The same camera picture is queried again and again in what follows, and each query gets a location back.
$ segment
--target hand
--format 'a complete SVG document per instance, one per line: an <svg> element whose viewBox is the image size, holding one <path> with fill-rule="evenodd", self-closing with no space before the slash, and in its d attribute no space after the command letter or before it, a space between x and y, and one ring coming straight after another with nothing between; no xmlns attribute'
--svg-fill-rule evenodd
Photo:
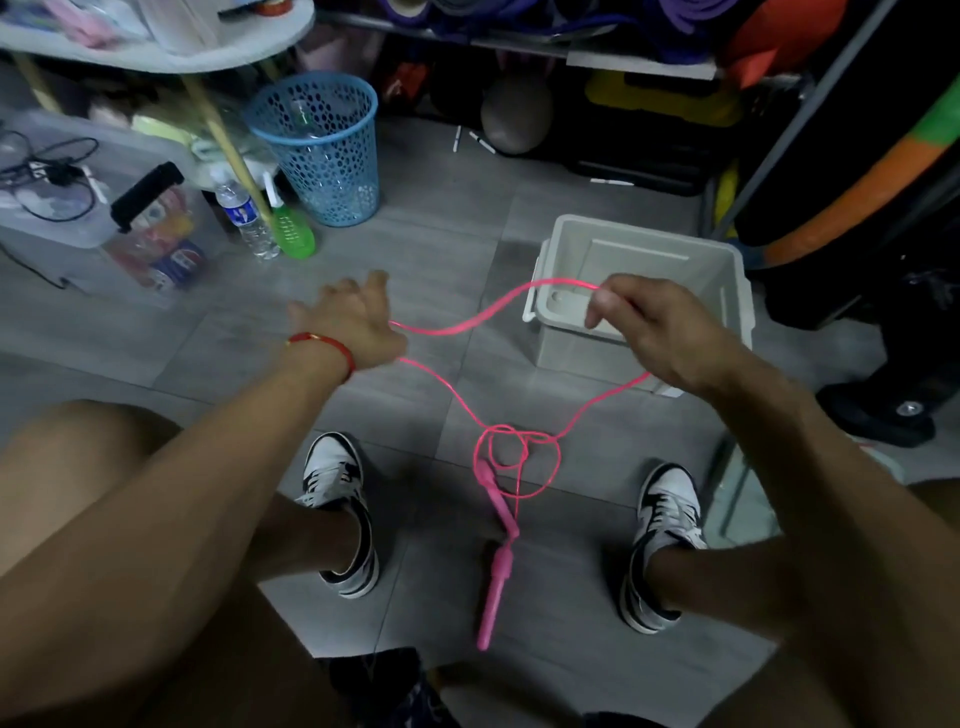
<svg viewBox="0 0 960 728"><path fill-rule="evenodd" d="M407 351L407 337L390 328L387 277L383 271L372 271L363 287L353 279L325 285L320 289L320 300L312 307L299 301L290 303L287 309L294 332L309 331L336 339L353 354L357 369L393 361ZM314 344L300 342L290 351L310 346Z"/></svg>
<svg viewBox="0 0 960 728"><path fill-rule="evenodd" d="M756 358L702 303L672 280L618 274L593 292L587 328L601 319L624 335L653 376L703 397Z"/></svg>

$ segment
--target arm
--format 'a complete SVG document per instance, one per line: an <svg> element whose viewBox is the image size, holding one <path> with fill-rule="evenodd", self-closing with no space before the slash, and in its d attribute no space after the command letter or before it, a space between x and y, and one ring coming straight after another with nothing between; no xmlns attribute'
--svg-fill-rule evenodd
<svg viewBox="0 0 960 728"><path fill-rule="evenodd" d="M406 347L386 275L326 286L297 330L359 369ZM112 687L176 657L236 577L276 485L348 366L301 342L0 579L0 719Z"/></svg>
<svg viewBox="0 0 960 728"><path fill-rule="evenodd" d="M856 684L844 697L867 691L882 703L878 685L927 691L898 706L917 710L950 693L943 680L960 669L957 534L681 286L614 276L594 294L588 326L601 318L736 437L790 544L830 669ZM871 674L876 682L858 682Z"/></svg>

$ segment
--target black cable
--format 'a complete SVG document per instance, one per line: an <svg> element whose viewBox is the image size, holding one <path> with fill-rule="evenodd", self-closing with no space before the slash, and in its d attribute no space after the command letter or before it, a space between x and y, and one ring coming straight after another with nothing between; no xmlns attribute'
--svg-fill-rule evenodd
<svg viewBox="0 0 960 728"><path fill-rule="evenodd" d="M23 262L22 260L18 260L17 258L13 257L13 254L12 254L9 250L7 250L4 246L2 246L2 245L0 245L0 253L3 253L3 255L5 255L7 258L9 258L13 263L15 263L16 265L20 266L21 268L24 268L24 269L30 271L30 272L33 273L35 276L37 276L39 279L42 279L42 280L44 280L45 282L50 283L50 285L52 285L54 288L58 288L59 290L62 291L62 290L64 290L64 289L67 287L67 284L68 284L67 279L60 279L60 282L59 282L59 283L54 282L54 281L48 279L46 276L44 276L42 273L40 273L36 268L32 268L31 266L27 265L27 264L26 264L25 262Z"/></svg>
<svg viewBox="0 0 960 728"><path fill-rule="evenodd" d="M97 139L93 138L92 136L78 136L73 139L59 141L56 144L51 144L50 146L44 147L38 152L35 152L33 145L30 143L30 139L25 134L14 130L5 130L0 132L0 141L7 136L17 136L23 140L24 157L17 164L12 164L9 167L0 169L0 188L9 189L13 198L17 200L20 203L20 206L23 207L27 212L29 212L35 218L44 220L48 223L72 223L84 217L90 210L96 207L96 194L90 187L90 182L86 178L84 171L82 169L78 169L76 165L85 159L90 158L98 149L100 149L100 142ZM79 144L84 142L89 142L90 148L84 151L82 154L57 158L49 157L51 152L62 149L63 147L67 147L71 144ZM84 211L80 212L79 214L71 217L61 218L47 217L46 215L41 215L38 212L31 210L17 196L17 190L40 182L42 179L35 177L34 170L31 169L30 166L32 163L42 164L44 166L47 176L46 179L50 184L56 184L57 186L64 187L66 187L68 184L77 184L78 186L83 187L89 194L89 205L87 205Z"/></svg>

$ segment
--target jump rope handle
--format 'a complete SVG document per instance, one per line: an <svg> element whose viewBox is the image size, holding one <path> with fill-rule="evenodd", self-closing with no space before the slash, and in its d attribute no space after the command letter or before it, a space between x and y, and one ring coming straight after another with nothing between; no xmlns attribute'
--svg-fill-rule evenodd
<svg viewBox="0 0 960 728"><path fill-rule="evenodd" d="M500 608L500 597L503 596L503 586L510 578L514 568L514 553L510 550L514 539L519 538L520 529L516 525L514 515L510 512L506 499L496 485L496 477L490 463L478 460L473 466L473 474L477 482L487 491L493 504L493 510L503 522L509 538L507 543L496 550L493 555L493 566L490 574L490 588L487 590L487 603L484 605L483 618L480 621L480 631L477 633L477 649L484 651L490 646L493 636L493 626L496 624L496 612Z"/></svg>
<svg viewBox="0 0 960 728"><path fill-rule="evenodd" d="M480 621L480 631L477 633L477 649L485 651L490 646L493 636L493 626L496 624L496 611L500 608L500 597L503 596L503 585L510 578L514 568L514 553L510 551L510 543L501 546L493 555L493 568L490 575L490 588L487 591L487 604L484 606L483 619Z"/></svg>

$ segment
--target orange padding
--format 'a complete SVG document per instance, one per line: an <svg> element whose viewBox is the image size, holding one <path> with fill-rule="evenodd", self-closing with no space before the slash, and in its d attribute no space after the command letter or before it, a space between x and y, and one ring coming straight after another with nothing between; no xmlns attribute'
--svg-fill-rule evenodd
<svg viewBox="0 0 960 728"><path fill-rule="evenodd" d="M897 197L946 150L905 136L827 209L770 243L764 262L770 267L792 263L836 240Z"/></svg>

